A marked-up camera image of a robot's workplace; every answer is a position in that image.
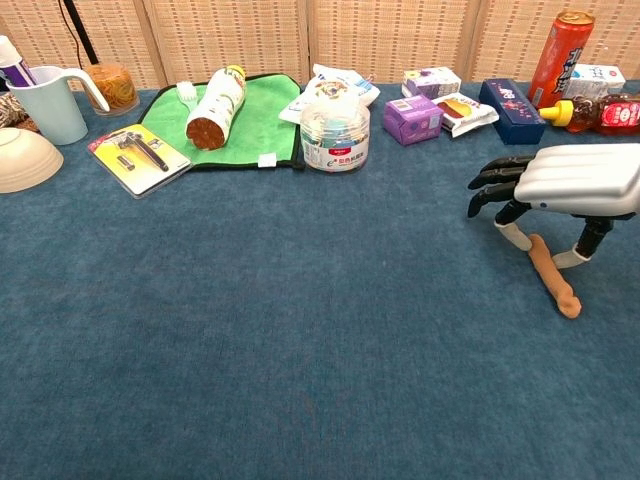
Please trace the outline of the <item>red orange drink can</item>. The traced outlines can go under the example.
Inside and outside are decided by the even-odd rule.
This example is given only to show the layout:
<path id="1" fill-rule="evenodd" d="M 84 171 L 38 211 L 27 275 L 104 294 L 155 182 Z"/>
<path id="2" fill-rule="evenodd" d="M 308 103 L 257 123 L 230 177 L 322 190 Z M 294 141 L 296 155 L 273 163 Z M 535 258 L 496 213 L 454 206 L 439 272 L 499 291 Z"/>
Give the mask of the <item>red orange drink can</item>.
<path id="1" fill-rule="evenodd" d="M 534 107 L 546 108 L 562 98 L 594 24 L 595 17 L 584 11 L 556 16 L 528 92 Z"/>

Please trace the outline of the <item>tan sausage-shaped toy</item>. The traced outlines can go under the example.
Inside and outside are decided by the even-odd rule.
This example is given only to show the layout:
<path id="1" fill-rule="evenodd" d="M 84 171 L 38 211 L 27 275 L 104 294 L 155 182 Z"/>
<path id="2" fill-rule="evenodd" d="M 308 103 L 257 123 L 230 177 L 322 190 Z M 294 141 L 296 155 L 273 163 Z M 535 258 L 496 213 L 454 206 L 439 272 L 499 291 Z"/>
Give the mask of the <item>tan sausage-shaped toy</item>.
<path id="1" fill-rule="evenodd" d="M 548 292 L 555 300 L 558 310 L 568 319 L 575 319 L 582 310 L 579 298 L 571 285 L 555 266 L 544 239 L 538 234 L 529 236 L 531 248 L 528 252 L 532 264 Z"/>

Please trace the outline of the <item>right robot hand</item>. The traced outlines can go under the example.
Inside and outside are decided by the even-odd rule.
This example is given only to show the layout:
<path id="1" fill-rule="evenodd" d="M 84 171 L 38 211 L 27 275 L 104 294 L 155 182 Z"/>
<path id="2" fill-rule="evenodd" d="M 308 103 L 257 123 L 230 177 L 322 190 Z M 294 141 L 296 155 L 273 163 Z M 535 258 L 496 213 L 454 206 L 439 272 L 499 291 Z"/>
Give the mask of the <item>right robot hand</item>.
<path id="1" fill-rule="evenodd" d="M 615 221 L 640 215 L 640 143 L 559 145 L 497 158 L 480 169 L 468 188 L 476 194 L 467 216 L 502 202 L 494 226 L 523 251 L 532 248 L 532 241 L 516 221 L 527 211 L 584 219 L 577 243 L 552 257 L 557 268 L 572 268 L 591 259 Z"/>

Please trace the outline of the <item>white blue milk carton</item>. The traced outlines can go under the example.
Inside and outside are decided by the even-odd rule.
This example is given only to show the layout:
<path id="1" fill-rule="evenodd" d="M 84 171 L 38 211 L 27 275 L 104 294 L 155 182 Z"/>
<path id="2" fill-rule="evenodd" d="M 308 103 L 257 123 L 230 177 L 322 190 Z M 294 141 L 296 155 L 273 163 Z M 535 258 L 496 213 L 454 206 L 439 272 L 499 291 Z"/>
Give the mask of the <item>white blue milk carton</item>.
<path id="1" fill-rule="evenodd" d="M 600 98 L 620 93 L 626 79 L 617 66 L 577 64 L 563 93 L 564 98 L 585 96 Z"/>

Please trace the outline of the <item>white snack bag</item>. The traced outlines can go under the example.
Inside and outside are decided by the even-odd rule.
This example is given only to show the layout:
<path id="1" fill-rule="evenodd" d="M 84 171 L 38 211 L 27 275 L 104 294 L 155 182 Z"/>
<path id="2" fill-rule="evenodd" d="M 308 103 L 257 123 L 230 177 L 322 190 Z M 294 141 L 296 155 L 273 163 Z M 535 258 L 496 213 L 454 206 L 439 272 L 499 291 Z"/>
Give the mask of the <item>white snack bag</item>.
<path id="1" fill-rule="evenodd" d="M 369 106 L 380 94 L 377 86 L 355 70 L 315 63 L 312 71 L 314 76 L 303 91 L 279 113 L 280 120 L 299 124 L 302 111 L 320 100 L 358 97 L 361 104 Z"/>

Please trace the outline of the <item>white green tube, brown base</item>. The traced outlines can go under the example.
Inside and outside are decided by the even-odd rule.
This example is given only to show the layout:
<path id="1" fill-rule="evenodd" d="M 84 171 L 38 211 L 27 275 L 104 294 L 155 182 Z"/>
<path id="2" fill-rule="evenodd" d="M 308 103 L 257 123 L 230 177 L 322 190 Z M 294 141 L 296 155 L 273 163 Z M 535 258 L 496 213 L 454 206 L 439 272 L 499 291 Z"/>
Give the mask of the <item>white green tube, brown base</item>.
<path id="1" fill-rule="evenodd" d="M 245 96 L 246 73 L 241 66 L 233 64 L 217 70 L 204 96 L 187 117 L 186 137 L 201 150 L 222 148 Z"/>

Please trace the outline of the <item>beige ribbed bowl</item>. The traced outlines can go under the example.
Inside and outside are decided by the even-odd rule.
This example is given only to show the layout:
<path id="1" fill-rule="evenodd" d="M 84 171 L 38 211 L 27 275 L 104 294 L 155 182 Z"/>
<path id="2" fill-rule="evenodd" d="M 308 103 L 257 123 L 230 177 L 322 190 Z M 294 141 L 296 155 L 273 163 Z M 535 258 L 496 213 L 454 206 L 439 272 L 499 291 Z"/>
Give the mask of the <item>beige ribbed bowl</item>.
<path id="1" fill-rule="evenodd" d="M 30 130 L 0 128 L 0 194 L 32 188 L 62 167 L 62 153 Z"/>

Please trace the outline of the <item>green microfiber cloth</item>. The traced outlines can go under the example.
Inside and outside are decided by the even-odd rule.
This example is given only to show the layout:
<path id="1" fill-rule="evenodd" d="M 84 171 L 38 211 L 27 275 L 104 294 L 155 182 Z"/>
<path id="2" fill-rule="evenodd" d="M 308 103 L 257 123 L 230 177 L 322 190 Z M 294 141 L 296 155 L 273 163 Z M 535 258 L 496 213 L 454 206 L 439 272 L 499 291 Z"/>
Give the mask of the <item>green microfiber cloth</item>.
<path id="1" fill-rule="evenodd" d="M 246 97 L 231 124 L 229 139 L 216 150 L 201 150 L 185 136 L 187 107 L 174 85 L 156 94 L 138 122 L 188 157 L 194 169 L 258 169 L 270 165 L 302 170 L 299 126 L 279 118 L 301 93 L 283 73 L 249 76 Z"/>

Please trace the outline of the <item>white snack packet, red picture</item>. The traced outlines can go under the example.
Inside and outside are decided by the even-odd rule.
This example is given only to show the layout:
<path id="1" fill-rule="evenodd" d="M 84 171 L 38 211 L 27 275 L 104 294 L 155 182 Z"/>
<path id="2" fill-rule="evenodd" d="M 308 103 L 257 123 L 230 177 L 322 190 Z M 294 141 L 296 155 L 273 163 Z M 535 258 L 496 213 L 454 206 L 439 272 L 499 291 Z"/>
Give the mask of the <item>white snack packet, red picture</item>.
<path id="1" fill-rule="evenodd" d="M 479 103 L 460 92 L 436 98 L 434 103 L 443 111 L 442 126 L 452 138 L 499 120 L 494 107 Z"/>

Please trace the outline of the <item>white brush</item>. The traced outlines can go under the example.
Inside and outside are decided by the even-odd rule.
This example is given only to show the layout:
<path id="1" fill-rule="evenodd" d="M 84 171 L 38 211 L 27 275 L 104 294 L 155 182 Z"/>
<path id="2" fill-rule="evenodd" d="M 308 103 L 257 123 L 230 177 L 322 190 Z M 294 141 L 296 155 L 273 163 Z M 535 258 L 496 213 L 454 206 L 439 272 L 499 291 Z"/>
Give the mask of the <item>white brush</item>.
<path id="1" fill-rule="evenodd" d="M 190 81 L 180 81 L 176 83 L 176 92 L 180 102 L 189 110 L 198 104 L 198 94 L 195 85 Z"/>

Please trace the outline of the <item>dark blue long box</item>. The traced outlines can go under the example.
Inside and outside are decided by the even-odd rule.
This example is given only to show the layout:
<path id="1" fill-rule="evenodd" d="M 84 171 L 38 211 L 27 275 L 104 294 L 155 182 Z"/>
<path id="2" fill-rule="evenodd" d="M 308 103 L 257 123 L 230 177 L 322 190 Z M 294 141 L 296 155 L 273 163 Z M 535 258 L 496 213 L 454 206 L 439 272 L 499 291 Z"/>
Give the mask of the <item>dark blue long box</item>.
<path id="1" fill-rule="evenodd" d="M 535 145 L 540 142 L 546 121 L 512 79 L 484 80 L 479 100 L 496 110 L 499 119 L 493 125 L 504 144 Z"/>

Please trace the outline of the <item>black stand pole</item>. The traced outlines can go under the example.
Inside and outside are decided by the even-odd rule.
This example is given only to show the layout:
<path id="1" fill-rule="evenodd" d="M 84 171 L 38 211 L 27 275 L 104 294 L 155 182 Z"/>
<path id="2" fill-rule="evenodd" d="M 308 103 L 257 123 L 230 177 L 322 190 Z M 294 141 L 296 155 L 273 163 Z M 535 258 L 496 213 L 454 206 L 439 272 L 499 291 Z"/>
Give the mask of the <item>black stand pole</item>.
<path id="1" fill-rule="evenodd" d="M 98 56 L 89 38 L 89 35 L 81 19 L 81 16 L 77 10 L 74 0 L 61 0 L 61 2 L 62 2 L 62 5 L 64 6 L 65 11 L 67 12 L 67 16 L 69 20 L 72 22 L 74 26 L 74 29 L 76 32 L 75 39 L 78 40 L 82 45 L 83 50 L 89 62 L 92 65 L 98 64 L 99 63 Z"/>

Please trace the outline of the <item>bamboo folding screen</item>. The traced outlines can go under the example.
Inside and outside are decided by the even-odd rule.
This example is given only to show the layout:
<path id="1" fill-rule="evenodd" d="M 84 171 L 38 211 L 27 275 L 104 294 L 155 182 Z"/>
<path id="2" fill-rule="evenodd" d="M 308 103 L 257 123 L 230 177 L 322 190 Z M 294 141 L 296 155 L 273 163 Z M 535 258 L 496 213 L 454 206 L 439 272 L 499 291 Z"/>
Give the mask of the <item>bamboo folding screen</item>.
<path id="1" fill-rule="evenodd" d="M 640 0 L 74 0 L 98 58 L 140 88 L 204 81 L 224 65 L 298 81 L 315 63 L 378 83 L 447 66 L 466 81 L 529 80 L 555 16 L 592 13 L 585 63 L 640 79 Z M 0 0 L 0 34 L 31 66 L 86 65 L 61 0 Z"/>

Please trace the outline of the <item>razor in yellow blister pack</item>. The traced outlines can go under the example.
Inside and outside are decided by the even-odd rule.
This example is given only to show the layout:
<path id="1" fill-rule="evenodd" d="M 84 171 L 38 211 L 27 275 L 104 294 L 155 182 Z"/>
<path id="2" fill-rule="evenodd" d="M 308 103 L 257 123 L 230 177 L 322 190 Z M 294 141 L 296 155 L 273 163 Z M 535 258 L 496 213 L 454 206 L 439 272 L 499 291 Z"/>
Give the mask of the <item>razor in yellow blister pack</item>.
<path id="1" fill-rule="evenodd" d="M 141 198 L 193 167 L 188 157 L 141 124 L 106 134 L 88 145 L 96 160 L 134 198 Z"/>

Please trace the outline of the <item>brown white woven item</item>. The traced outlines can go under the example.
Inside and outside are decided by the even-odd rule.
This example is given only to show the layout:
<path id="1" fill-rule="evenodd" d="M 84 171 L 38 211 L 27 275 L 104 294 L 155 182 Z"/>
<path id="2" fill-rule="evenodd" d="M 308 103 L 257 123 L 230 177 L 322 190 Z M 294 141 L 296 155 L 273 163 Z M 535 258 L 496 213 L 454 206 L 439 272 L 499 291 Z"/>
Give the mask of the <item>brown white woven item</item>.
<path id="1" fill-rule="evenodd" d="M 40 132 L 17 98 L 9 92 L 0 95 L 0 128 L 7 127 Z"/>

